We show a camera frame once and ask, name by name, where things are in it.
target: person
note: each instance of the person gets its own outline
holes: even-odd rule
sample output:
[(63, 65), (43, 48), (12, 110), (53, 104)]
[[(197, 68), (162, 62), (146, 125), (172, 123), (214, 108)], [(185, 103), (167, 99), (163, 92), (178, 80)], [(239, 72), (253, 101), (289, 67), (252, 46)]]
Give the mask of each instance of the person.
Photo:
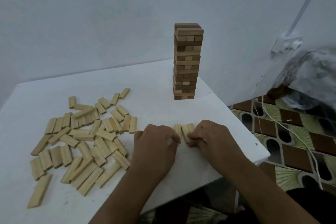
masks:
[[(188, 134), (210, 165), (244, 196), (260, 223), (318, 221), (249, 161), (229, 129), (209, 120)], [(175, 162), (181, 139), (170, 127), (148, 125), (134, 134), (131, 164), (89, 224), (136, 223), (146, 201)]]

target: pile of wooden blocks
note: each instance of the pile of wooden blocks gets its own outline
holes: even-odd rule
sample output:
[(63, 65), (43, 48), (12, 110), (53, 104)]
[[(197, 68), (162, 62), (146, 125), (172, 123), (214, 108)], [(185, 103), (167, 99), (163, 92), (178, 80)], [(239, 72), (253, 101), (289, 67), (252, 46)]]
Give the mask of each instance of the pile of wooden blocks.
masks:
[[(38, 183), (27, 208), (41, 205), (52, 179), (52, 174), (47, 174), (51, 168), (69, 166), (61, 183), (71, 184), (83, 196), (95, 184), (102, 188), (121, 167), (128, 169), (128, 152), (118, 135), (127, 131), (135, 133), (137, 117), (129, 115), (117, 102), (124, 99), (129, 91), (129, 88), (125, 88), (122, 93), (116, 93), (111, 101), (100, 98), (94, 106), (77, 104), (75, 96), (69, 97), (69, 108), (79, 112), (68, 112), (63, 117), (51, 118), (44, 136), (31, 152), (35, 156), (30, 161), (31, 174)], [(106, 113), (111, 106), (115, 106), (111, 111), (112, 117), (101, 120), (100, 115)], [(80, 129), (91, 124), (90, 129)], [(75, 148), (81, 156), (73, 157), (72, 149)], [(115, 161), (104, 169), (102, 166), (107, 163), (109, 156)]]
[(174, 32), (174, 99), (194, 99), (204, 30), (197, 23), (176, 23)]

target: right hand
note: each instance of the right hand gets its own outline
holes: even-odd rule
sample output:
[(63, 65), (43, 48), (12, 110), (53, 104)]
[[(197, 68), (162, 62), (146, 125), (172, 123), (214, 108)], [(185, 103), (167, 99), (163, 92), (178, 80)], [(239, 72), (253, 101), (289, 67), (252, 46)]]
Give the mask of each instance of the right hand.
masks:
[(237, 165), (248, 160), (229, 129), (210, 120), (201, 121), (192, 133), (190, 147), (199, 147), (202, 155), (221, 175), (227, 176)]

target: jenga tower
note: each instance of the jenga tower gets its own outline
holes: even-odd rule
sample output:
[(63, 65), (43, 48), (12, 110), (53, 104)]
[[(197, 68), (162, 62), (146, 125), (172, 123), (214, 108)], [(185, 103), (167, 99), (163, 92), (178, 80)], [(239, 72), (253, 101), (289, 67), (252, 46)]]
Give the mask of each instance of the jenga tower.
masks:
[(197, 23), (175, 23), (174, 99), (194, 99), (204, 30)]

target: left hand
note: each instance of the left hand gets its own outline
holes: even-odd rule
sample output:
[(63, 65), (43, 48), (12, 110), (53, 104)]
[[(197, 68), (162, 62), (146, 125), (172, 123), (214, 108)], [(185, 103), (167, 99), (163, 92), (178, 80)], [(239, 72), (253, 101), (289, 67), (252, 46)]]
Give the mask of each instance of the left hand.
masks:
[(179, 135), (168, 126), (149, 124), (134, 134), (134, 151), (129, 171), (145, 175), (157, 184), (166, 177), (175, 162)]

